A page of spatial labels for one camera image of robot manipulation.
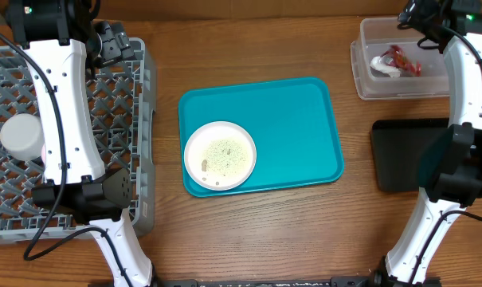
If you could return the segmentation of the red foil wrapper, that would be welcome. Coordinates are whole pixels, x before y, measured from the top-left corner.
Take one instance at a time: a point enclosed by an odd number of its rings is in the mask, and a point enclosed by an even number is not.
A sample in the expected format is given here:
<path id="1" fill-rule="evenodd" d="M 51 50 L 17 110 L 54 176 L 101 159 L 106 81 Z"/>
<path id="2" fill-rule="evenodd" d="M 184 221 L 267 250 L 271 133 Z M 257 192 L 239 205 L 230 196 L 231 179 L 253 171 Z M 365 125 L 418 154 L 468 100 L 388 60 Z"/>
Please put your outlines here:
<path id="1" fill-rule="evenodd" d="M 421 75 L 421 64 L 412 62 L 399 45 L 391 45 L 389 49 L 381 55 L 382 62 L 392 68 L 408 72 L 413 77 Z"/>

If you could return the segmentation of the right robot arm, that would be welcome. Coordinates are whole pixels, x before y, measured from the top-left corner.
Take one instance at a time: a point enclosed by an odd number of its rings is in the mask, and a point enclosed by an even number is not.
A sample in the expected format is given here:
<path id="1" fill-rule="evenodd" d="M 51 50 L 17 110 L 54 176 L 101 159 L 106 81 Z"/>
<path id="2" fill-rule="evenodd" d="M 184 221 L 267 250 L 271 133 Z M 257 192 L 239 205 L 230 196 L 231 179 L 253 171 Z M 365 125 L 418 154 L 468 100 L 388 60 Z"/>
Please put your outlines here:
<path id="1" fill-rule="evenodd" d="M 427 269 L 458 217 L 482 198 L 482 4 L 410 1 L 398 28 L 415 29 L 437 50 L 449 78 L 445 119 L 376 121 L 370 133 L 378 187 L 417 192 L 396 245 L 373 272 L 373 286 L 438 286 Z"/>

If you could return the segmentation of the grey bowl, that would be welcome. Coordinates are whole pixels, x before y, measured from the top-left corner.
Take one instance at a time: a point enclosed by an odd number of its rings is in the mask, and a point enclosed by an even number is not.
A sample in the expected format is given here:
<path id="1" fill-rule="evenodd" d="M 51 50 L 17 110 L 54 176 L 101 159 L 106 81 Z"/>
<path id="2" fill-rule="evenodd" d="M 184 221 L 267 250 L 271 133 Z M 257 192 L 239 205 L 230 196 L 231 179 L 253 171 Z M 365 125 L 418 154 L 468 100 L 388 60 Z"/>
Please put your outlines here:
<path id="1" fill-rule="evenodd" d="M 15 159 L 30 161 L 39 158 L 44 146 L 40 118 L 26 113 L 10 117 L 2 125 L 0 141 Z"/>

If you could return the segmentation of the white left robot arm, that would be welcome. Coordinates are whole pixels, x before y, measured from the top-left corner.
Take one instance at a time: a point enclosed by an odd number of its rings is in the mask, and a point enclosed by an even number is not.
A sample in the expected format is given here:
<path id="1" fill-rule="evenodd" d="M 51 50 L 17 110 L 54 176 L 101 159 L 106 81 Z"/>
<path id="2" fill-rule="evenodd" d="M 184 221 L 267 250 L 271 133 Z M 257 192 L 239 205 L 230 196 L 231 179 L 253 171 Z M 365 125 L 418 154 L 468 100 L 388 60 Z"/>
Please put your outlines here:
<path id="1" fill-rule="evenodd" d="M 69 214 L 99 245 L 116 286 L 153 286 L 155 268 L 131 223 L 127 170 L 108 170 L 92 133 L 86 80 L 135 54 L 119 23 L 98 21 L 99 2 L 11 0 L 10 47 L 29 68 L 44 136 L 45 181 L 36 206 Z"/>

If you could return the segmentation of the white plate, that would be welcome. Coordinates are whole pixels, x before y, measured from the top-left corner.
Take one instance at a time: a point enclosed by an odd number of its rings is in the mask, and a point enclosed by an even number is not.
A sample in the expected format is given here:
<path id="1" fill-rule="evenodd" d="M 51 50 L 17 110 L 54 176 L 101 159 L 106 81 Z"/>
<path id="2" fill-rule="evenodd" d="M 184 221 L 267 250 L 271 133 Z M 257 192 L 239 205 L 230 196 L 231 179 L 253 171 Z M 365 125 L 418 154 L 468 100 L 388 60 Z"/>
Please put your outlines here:
<path id="1" fill-rule="evenodd" d="M 239 187 L 253 173 L 257 148 L 240 125 L 214 121 L 198 128 L 187 140 L 183 162 L 200 187 L 228 191 Z"/>

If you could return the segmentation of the white napkin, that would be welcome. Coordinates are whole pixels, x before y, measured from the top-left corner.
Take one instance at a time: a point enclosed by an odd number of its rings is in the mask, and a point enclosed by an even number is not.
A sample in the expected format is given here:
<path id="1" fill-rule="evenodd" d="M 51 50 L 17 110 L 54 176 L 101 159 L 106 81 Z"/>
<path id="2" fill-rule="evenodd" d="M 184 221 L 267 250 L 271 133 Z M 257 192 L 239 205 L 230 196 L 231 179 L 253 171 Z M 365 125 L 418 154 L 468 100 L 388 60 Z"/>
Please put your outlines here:
<path id="1" fill-rule="evenodd" d="M 370 62 L 370 67 L 391 78 L 400 77 L 402 75 L 402 72 L 396 66 L 394 59 L 389 55 L 374 57 Z"/>

